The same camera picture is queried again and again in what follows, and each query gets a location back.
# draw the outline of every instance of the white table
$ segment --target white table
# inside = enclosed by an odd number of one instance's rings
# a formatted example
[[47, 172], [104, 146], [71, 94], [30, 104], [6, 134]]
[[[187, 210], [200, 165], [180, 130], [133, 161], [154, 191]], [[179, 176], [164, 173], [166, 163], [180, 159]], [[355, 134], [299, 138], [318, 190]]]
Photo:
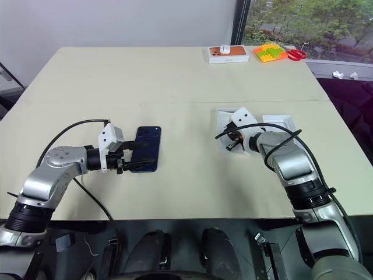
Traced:
[[[178, 60], [180, 53], [189, 59]], [[202, 48], [58, 51], [0, 122], [0, 217], [7, 218], [14, 203], [5, 192], [20, 190], [50, 139], [88, 118], [110, 118], [127, 140], [134, 139], [138, 126], [162, 127], [155, 173], [84, 176], [115, 219], [292, 217], [285, 191], [259, 155], [217, 150], [216, 108], [241, 106], [258, 118], [293, 115], [346, 211], [373, 212], [373, 169], [304, 62], [261, 64], [251, 57], [242, 64], [208, 65], [202, 58]], [[294, 75], [299, 79], [291, 82]], [[272, 85], [265, 82], [268, 76]], [[101, 129], [81, 125], [56, 145], [97, 146]], [[72, 182], [53, 219], [105, 216]]]

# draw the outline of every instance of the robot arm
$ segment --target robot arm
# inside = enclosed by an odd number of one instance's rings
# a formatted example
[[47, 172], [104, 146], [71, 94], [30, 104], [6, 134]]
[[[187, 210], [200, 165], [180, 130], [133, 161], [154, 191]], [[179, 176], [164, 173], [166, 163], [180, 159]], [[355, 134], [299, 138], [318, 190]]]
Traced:
[[69, 183], [89, 170], [139, 168], [151, 160], [125, 162], [124, 149], [137, 149], [145, 143], [124, 142], [122, 131], [108, 123], [98, 137], [99, 148], [60, 146], [51, 149], [42, 164], [26, 179], [8, 220], [0, 227], [0, 246], [33, 247], [42, 241], [52, 214]]
[[[227, 130], [252, 123], [257, 123], [256, 119], [241, 108], [232, 114]], [[309, 155], [294, 140], [270, 152], [289, 138], [288, 133], [250, 127], [226, 136], [225, 142], [232, 140], [227, 145], [229, 151], [241, 144], [249, 153], [260, 153], [276, 172], [295, 217], [302, 223], [296, 231], [297, 240], [305, 263], [313, 267], [314, 279], [372, 279], [358, 263], [357, 243]]]

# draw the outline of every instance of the colorful toy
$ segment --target colorful toy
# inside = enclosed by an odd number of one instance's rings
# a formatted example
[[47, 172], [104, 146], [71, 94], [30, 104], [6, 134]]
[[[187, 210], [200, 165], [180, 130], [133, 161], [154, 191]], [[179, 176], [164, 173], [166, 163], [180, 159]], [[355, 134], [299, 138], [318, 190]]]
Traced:
[[284, 49], [276, 44], [261, 45], [259, 48], [254, 49], [254, 54], [256, 54], [262, 62], [287, 58], [287, 53]]

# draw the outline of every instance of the white wall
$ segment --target white wall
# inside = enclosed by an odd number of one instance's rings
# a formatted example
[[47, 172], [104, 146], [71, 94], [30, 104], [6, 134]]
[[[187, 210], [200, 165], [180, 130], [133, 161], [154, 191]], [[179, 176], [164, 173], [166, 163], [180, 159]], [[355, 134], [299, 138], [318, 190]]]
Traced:
[[0, 0], [0, 61], [28, 85], [57, 49], [230, 43], [235, 0]]

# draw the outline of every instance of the white plastic clip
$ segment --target white plastic clip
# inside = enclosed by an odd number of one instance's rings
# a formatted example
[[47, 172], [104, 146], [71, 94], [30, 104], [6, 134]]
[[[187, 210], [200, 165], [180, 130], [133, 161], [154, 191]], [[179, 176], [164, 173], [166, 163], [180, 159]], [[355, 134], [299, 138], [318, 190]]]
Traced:
[[123, 143], [124, 137], [119, 127], [108, 123], [98, 136], [98, 150], [100, 152], [101, 171], [107, 172], [106, 155], [115, 152]]

